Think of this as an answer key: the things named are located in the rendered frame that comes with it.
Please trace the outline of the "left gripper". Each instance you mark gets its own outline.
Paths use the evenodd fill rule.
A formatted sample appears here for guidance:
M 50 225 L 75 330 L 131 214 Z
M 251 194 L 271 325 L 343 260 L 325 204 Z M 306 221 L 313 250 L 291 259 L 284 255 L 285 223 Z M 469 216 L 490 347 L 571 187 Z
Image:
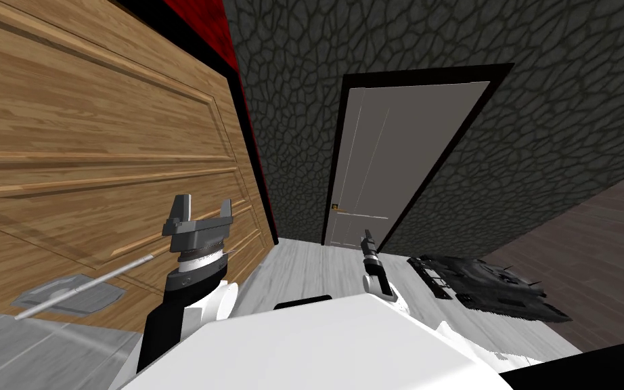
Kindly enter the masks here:
M 233 223 L 231 199 L 225 199 L 219 218 L 191 220 L 190 194 L 176 195 L 173 201 L 173 218 L 167 219 L 162 228 L 163 236 L 170 236 L 171 253 L 182 253 L 206 248 L 224 241 Z

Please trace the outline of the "black flat jagged object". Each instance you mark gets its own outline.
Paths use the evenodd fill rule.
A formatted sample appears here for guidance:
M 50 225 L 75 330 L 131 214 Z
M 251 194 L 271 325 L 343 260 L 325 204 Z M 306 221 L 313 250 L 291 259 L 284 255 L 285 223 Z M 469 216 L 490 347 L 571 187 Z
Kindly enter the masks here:
M 538 282 L 530 282 L 509 267 L 482 259 L 422 255 L 407 259 L 409 266 L 437 299 L 456 299 L 465 308 L 549 323 L 572 319 L 545 301 Z

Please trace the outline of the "brown wooden door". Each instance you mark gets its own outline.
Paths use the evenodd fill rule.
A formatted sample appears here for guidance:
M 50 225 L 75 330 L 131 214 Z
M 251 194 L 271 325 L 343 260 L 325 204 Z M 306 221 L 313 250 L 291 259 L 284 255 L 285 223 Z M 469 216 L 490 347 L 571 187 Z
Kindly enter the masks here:
M 56 278 L 99 277 L 117 302 L 49 321 L 140 332 L 176 268 L 161 234 L 173 198 L 192 217 L 226 198 L 226 278 L 274 247 L 227 79 L 109 0 L 0 0 L 0 313 Z

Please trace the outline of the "grey door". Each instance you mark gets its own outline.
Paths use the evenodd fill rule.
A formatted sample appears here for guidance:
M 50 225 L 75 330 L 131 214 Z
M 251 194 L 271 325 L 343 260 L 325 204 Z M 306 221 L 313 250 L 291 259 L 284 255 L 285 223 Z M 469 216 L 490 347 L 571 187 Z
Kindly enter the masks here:
M 325 244 L 380 244 L 488 82 L 349 90 Z

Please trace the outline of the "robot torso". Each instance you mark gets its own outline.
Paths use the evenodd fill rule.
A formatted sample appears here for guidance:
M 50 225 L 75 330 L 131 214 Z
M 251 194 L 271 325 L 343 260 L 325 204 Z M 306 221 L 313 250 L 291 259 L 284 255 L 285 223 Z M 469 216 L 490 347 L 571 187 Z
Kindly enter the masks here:
M 119 390 L 512 390 L 369 294 L 204 325 Z

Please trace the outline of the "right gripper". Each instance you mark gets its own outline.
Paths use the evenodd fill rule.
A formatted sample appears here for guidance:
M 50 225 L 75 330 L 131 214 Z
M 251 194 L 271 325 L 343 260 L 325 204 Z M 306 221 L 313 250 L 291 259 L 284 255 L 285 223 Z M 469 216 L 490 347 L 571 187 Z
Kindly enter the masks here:
M 361 238 L 361 250 L 365 259 L 378 259 L 378 251 L 376 250 L 374 239 L 369 230 L 365 230 Z

